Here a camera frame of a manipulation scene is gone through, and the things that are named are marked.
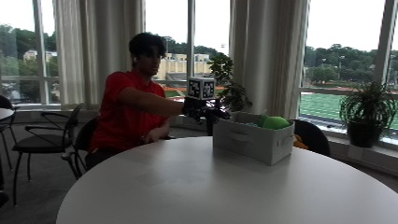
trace chair leg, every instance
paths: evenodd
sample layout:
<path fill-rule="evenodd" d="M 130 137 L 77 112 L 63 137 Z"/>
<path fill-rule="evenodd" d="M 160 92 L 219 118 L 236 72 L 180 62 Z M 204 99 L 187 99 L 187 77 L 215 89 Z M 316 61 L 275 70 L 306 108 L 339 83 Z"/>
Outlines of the chair leg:
<path fill-rule="evenodd" d="M 15 178 L 17 178 L 17 171 L 19 168 L 21 159 L 22 159 L 22 152 L 19 152 L 19 155 L 17 157 L 15 168 L 13 173 L 13 187 L 11 187 L 13 206 L 15 206 Z"/>
<path fill-rule="evenodd" d="M 75 164 L 75 170 L 77 170 L 77 173 L 78 173 L 78 176 L 82 176 L 82 171 L 79 170 L 79 164 L 83 166 L 83 169 L 86 171 L 86 167 L 85 167 L 85 163 L 83 163 L 83 160 L 78 154 L 78 152 L 74 152 L 74 164 Z"/>
<path fill-rule="evenodd" d="M 13 133 L 13 129 L 10 126 L 9 126 L 9 130 L 10 130 L 10 135 L 11 135 L 11 139 L 13 139 L 13 144 L 15 144 L 14 133 Z"/>
<path fill-rule="evenodd" d="M 30 157 L 30 153 L 27 154 L 27 182 L 31 180 L 31 178 L 29 176 L 29 157 Z"/>
<path fill-rule="evenodd" d="M 1 137 L 2 137 L 2 144 L 3 144 L 3 150 L 5 150 L 5 154 L 6 154 L 6 156 L 7 156 L 9 169 L 11 170 L 11 163 L 10 163 L 10 159 L 9 159 L 9 149 L 7 149 L 7 142 L 5 141 L 5 136 L 3 136 L 3 133 L 1 133 Z"/>
<path fill-rule="evenodd" d="M 78 173 L 77 173 L 77 171 L 75 171 L 75 168 L 74 168 L 74 166 L 73 166 L 71 159 L 66 160 L 66 163 L 69 164 L 69 167 L 70 167 L 70 170 L 71 170 L 71 172 L 73 172 L 74 178 L 78 179 L 79 175 L 78 175 Z"/>

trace white curtain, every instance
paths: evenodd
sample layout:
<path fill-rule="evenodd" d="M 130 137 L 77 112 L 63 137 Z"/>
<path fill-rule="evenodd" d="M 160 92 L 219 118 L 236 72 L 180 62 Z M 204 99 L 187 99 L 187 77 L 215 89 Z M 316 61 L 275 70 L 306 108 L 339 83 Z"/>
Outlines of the white curtain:
<path fill-rule="evenodd" d="M 85 99 L 82 32 L 78 0 L 54 0 L 61 108 Z"/>
<path fill-rule="evenodd" d="M 54 0 L 61 108 L 97 109 L 105 77 L 130 69 L 127 41 L 142 32 L 142 0 Z"/>
<path fill-rule="evenodd" d="M 302 70 L 307 0 L 231 1 L 234 79 L 252 113 L 292 118 Z"/>

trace black pot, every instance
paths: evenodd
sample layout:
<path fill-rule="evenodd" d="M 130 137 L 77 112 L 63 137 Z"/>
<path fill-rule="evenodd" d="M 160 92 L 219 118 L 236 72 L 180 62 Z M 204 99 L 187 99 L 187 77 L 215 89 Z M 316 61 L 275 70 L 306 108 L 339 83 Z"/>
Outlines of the black pot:
<path fill-rule="evenodd" d="M 356 147 L 372 147 L 380 138 L 381 131 L 379 126 L 349 121 L 347 125 L 349 144 Z"/>

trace dark hair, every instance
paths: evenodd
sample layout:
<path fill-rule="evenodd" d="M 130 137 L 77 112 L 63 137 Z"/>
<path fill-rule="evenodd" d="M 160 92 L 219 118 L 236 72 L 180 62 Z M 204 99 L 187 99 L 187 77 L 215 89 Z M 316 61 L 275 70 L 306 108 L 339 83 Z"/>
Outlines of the dark hair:
<path fill-rule="evenodd" d="M 160 37 L 149 33 L 137 34 L 127 44 L 130 56 L 150 55 L 151 46 L 158 48 L 159 56 L 164 57 L 164 46 Z"/>

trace sky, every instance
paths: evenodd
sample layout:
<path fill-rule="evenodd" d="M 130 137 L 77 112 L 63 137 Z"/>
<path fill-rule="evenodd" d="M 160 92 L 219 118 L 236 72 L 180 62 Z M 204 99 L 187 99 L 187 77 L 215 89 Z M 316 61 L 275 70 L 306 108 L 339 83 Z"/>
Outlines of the sky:
<path fill-rule="evenodd" d="M 51 0 L 41 0 L 43 29 L 51 34 Z M 145 0 L 145 31 L 186 42 L 186 0 Z M 230 0 L 196 0 L 195 43 L 227 54 Z M 384 0 L 311 0 L 306 45 L 360 50 L 377 47 Z M 30 0 L 0 0 L 0 23 L 33 30 Z M 398 49 L 398 40 L 392 42 Z"/>

